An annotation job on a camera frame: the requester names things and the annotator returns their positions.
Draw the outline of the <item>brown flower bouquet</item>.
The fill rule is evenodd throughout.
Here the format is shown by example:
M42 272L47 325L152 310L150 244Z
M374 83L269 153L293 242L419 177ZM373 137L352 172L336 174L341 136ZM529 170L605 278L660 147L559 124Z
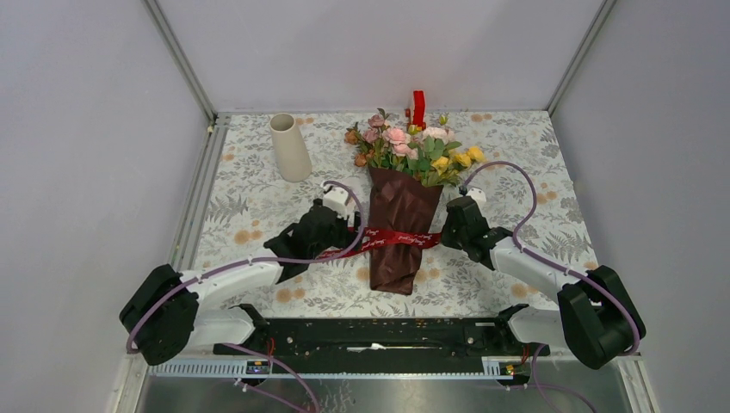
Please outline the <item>brown flower bouquet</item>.
M458 186L464 173L486 162L486 155L458 141L445 116L422 131L395 126L390 118L380 108L366 125L355 123L345 133L357 149L355 165L367 169L371 180L367 227L430 233L444 188ZM402 244L370 250L371 289L412 294L423 251Z

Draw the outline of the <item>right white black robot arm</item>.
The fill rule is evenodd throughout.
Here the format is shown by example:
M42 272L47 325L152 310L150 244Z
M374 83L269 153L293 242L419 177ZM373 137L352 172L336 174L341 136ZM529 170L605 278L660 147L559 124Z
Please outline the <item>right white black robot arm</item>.
M600 266L585 273L519 248L511 231L490 227L479 203L462 196L447 204L441 244L461 250L492 271L518 278L557 304L555 310L514 305L502 311L507 323L493 332L498 350L515 354L527 343L567 348L586 367L599 369L636 350L646 335L618 273Z

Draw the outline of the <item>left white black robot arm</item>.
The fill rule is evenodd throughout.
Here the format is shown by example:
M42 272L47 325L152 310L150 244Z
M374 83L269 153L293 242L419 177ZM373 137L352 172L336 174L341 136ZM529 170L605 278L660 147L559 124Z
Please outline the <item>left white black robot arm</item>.
M153 269L119 315L128 333L128 347L150 366L169 361L192 348L237 344L255 354L267 342L258 313L246 305L224 302L259 287L272 287L324 262L335 249L341 257L361 237L351 225L362 224L361 206L352 196L316 199L296 223L263 244L257 253L207 272L177 272L170 264Z

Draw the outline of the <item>red printed ribbon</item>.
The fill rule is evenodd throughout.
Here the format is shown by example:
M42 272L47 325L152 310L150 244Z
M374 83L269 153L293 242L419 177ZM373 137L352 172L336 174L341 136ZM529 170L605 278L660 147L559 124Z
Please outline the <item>red printed ribbon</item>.
M427 250L437 246L441 241L442 234L439 232L430 233L406 233L394 230L373 229L367 227L363 234L360 246L344 254L343 250L327 250L317 257L317 260L331 261L339 258L356 256L363 252L376 250L390 245L415 246L421 250Z

